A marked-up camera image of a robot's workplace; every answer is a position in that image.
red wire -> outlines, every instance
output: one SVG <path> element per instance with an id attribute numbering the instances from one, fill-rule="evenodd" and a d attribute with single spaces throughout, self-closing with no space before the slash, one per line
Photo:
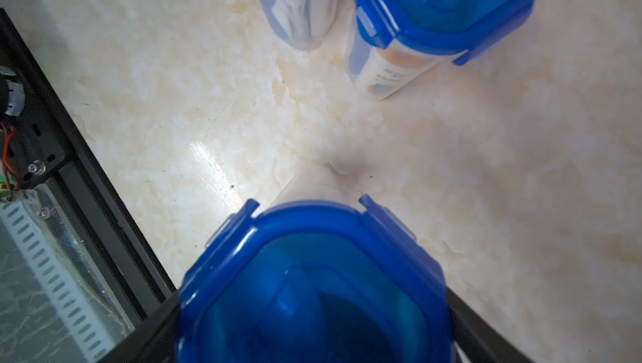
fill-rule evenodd
<path id="1" fill-rule="evenodd" d="M 9 151 L 9 143 L 11 142 L 12 138 L 15 136 L 15 126 L 11 127 L 11 131 L 9 132 L 9 134 L 6 134 L 6 126 L 4 126 L 4 124 L 0 124 L 0 126 L 2 126 L 2 130 L 4 131 L 4 135 L 5 135 L 4 150 L 3 150 L 3 154 L 2 154 L 2 162 L 3 162 L 3 165 L 5 165 L 9 169 L 9 171 L 13 174 L 14 178 L 16 179 L 15 180 L 15 186 L 13 188 L 17 191 L 18 190 L 18 181 L 17 181 L 18 174 L 16 173 L 15 169 L 13 169 L 11 164 L 9 164 L 9 160 L 7 159 L 7 154 L 8 154 L 8 151 Z"/>
<path id="2" fill-rule="evenodd" d="M 3 129 L 4 142 L 6 143 L 6 127 L 4 126 L 4 124 L 0 124 L 0 126 Z M 4 165 L 4 156 L 2 161 L 2 174 L 4 175 L 4 184 L 6 185 L 6 188 L 9 189 L 9 195 L 10 195 L 11 201 L 13 201 L 14 200 L 13 186 L 11 186 L 11 183 L 9 183 L 9 177 L 6 175 L 6 165 Z"/>

marble floor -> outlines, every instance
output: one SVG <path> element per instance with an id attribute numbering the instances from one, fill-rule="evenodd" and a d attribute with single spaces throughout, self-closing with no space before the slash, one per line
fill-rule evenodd
<path id="1" fill-rule="evenodd" d="M 1 0 L 174 283 L 306 161 L 389 207 L 537 362 L 642 354 L 642 0 L 537 0 L 464 67 L 382 102 L 257 0 Z"/>

wire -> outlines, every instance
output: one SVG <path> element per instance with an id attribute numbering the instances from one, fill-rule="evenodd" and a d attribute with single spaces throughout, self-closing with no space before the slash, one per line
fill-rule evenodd
<path id="1" fill-rule="evenodd" d="M 9 164 L 9 159 L 7 157 L 7 154 L 8 154 L 8 151 L 9 151 L 9 143 L 11 143 L 12 138 L 15 136 L 15 132 L 16 132 L 15 126 L 12 126 L 11 127 L 11 132 L 9 132 L 9 136 L 6 137 L 6 141 L 4 142 L 4 151 L 3 151 L 3 154 L 2 154 L 2 161 L 3 161 L 4 165 L 6 165 L 6 167 L 9 168 L 9 171 L 11 171 L 11 173 L 14 176 L 18 176 L 18 173 L 15 171 L 15 169 L 13 169 L 11 164 Z"/>
<path id="2" fill-rule="evenodd" d="M 4 176 L 4 184 L 6 185 L 7 189 L 9 189 L 9 196 L 10 196 L 10 201 L 13 201 L 13 191 L 18 190 L 18 181 L 17 177 L 18 174 L 16 173 L 15 169 L 9 164 L 9 160 L 7 159 L 7 154 L 9 152 L 9 143 L 11 142 L 12 138 L 15 136 L 15 127 L 11 127 L 11 132 L 7 134 L 6 126 L 2 123 L 0 123 L 0 127 L 2 128 L 2 132 L 4 133 L 4 150 L 2 154 L 2 173 Z M 12 173 L 13 178 L 14 178 L 14 184 L 12 184 L 9 181 L 9 175 L 7 173 L 7 169 Z"/>

black metal frame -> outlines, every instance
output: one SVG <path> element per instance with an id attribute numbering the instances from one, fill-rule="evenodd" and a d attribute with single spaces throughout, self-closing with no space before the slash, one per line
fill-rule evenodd
<path id="1" fill-rule="evenodd" d="M 11 159 L 20 184 L 49 185 L 125 312 L 140 324 L 176 288 L 4 9 L 0 48 L 25 84 L 22 138 L 16 143 L 23 150 Z M 51 155 L 55 158 L 47 161 Z M 27 175 L 26 165 L 34 159 L 47 163 L 40 177 Z"/>
<path id="2" fill-rule="evenodd" d="M 176 328 L 181 308 L 174 292 L 140 327 L 99 363 L 176 362 Z"/>
<path id="3" fill-rule="evenodd" d="M 531 359 L 499 335 L 450 288 L 446 303 L 450 310 L 454 340 L 472 363 L 532 363 Z"/>

blue plastic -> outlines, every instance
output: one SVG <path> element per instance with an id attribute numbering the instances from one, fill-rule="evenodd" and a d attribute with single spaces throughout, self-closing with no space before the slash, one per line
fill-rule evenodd
<path id="1" fill-rule="evenodd" d="M 248 200 L 180 290 L 179 363 L 450 363 L 439 264 L 368 196 L 366 212 Z"/>
<path id="2" fill-rule="evenodd" d="M 463 65 L 515 30 L 534 0 L 355 0 L 370 23 L 359 21 L 364 40 L 387 48 L 393 39 L 431 55 L 454 55 Z"/>

